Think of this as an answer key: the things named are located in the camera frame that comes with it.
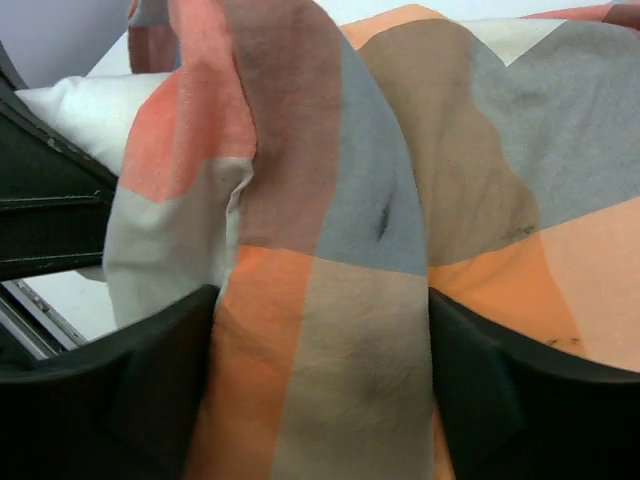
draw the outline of white wall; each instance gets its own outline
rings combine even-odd
[[[130,0],[0,0],[0,41],[30,87],[85,75],[126,29]]]

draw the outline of white patch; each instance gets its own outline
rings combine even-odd
[[[564,20],[509,19],[475,20],[460,25],[508,67],[563,23]]]

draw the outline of cloth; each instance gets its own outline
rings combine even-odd
[[[176,58],[138,43],[153,3],[133,71]],[[637,5],[344,36],[310,0],[166,11],[181,66],[132,127],[105,271],[121,324],[222,286],[186,479],[453,478],[428,286],[640,369]]]
[[[119,175],[138,108],[167,76],[69,77],[16,95],[51,128]]]

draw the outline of brown patch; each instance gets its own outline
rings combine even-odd
[[[342,35],[308,0],[225,0],[258,133],[240,244],[312,254],[340,154]]]
[[[408,23],[375,36],[360,54],[409,145],[430,265],[468,260],[538,229],[532,193],[473,102],[466,29],[444,20]]]

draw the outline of blanket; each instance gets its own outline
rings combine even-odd
[[[453,478],[429,286],[640,370],[638,5],[340,30],[311,0],[138,0],[130,19],[133,70],[172,73],[110,218],[117,320],[222,287],[186,479]]]

